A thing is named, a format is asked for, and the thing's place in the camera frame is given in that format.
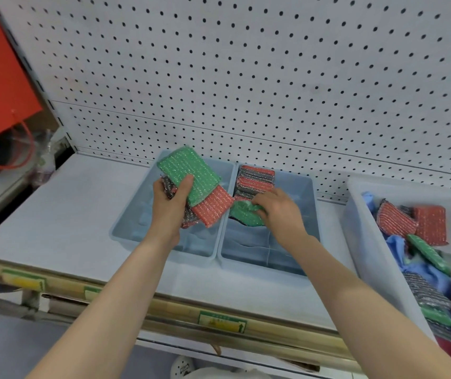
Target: person's left arm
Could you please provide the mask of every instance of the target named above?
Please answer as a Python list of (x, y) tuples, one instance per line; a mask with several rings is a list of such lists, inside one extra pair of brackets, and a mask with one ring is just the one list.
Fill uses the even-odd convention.
[(175, 197), (154, 183), (152, 223), (145, 239), (113, 275), (28, 378), (119, 377), (128, 360), (159, 283), (179, 228), (193, 178), (188, 175)]

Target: floor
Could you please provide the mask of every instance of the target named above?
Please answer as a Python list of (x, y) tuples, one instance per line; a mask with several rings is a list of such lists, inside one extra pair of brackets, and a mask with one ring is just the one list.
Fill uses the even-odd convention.
[[(0, 378), (24, 378), (66, 327), (0, 315)], [(177, 356), (135, 346), (122, 379), (166, 379)]]

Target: person's right arm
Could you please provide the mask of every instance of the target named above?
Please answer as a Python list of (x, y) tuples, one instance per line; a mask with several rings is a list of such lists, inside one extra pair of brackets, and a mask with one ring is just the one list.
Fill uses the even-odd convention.
[(451, 378), (451, 358), (308, 235), (299, 208), (282, 190), (252, 202), (264, 207), (259, 215), (304, 270), (369, 379)]

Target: human hand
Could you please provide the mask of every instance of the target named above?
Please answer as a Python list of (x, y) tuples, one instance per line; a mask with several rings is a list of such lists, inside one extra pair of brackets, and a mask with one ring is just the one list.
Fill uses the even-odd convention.
[(252, 203), (264, 207), (256, 213), (283, 248), (288, 249), (291, 242), (307, 235), (298, 206), (282, 189), (259, 193)]
[(156, 242), (170, 251), (180, 241), (180, 226), (184, 219), (187, 196), (194, 183), (194, 176), (188, 174), (180, 183), (173, 199), (169, 199), (164, 192), (162, 180), (154, 182), (154, 204), (152, 206), (152, 223), (145, 240)]

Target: pegboard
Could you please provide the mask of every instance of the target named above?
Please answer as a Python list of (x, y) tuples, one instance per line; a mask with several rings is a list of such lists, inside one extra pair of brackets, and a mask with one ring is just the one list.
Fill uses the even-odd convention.
[(0, 0), (0, 13), (81, 152), (149, 164), (187, 144), (327, 178), (336, 198), (350, 172), (451, 187), (451, 0)]

